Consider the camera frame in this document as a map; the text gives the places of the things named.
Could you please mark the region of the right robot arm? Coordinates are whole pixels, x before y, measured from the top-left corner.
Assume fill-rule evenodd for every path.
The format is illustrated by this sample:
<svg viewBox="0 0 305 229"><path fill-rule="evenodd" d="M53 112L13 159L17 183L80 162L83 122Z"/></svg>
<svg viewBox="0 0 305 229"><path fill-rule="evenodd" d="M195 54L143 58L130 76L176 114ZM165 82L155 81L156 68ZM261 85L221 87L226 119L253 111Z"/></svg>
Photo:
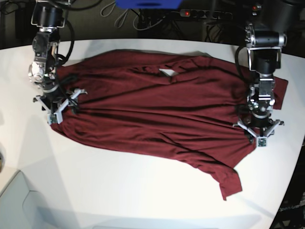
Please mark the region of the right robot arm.
<svg viewBox="0 0 305 229"><path fill-rule="evenodd" d="M57 70L69 59L74 47L75 33L68 21L69 7L72 0L38 0L31 18L31 24L38 27L32 41L34 60L29 66L29 81L37 86L42 94L33 98L39 102L47 113L48 124L60 124L63 111L71 107L74 112L79 109L78 96L86 93L84 89L67 90L65 86L77 80L78 76L70 74L59 79ZM58 53L60 44L59 29L68 26L71 43L66 56Z"/></svg>

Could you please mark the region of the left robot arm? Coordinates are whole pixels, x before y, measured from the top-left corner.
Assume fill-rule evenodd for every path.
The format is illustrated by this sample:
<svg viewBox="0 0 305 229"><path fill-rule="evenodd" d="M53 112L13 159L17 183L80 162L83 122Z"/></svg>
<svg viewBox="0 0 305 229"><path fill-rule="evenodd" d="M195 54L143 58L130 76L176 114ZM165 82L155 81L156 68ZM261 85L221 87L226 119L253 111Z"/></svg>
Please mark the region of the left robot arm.
<svg viewBox="0 0 305 229"><path fill-rule="evenodd" d="M242 128L257 147L265 147L268 137L284 124L270 117L275 104L274 72L281 68L286 33L304 7L303 0L265 0L252 7L252 15L245 24L250 79L245 80L248 90L244 110L248 116L239 118L235 126Z"/></svg>

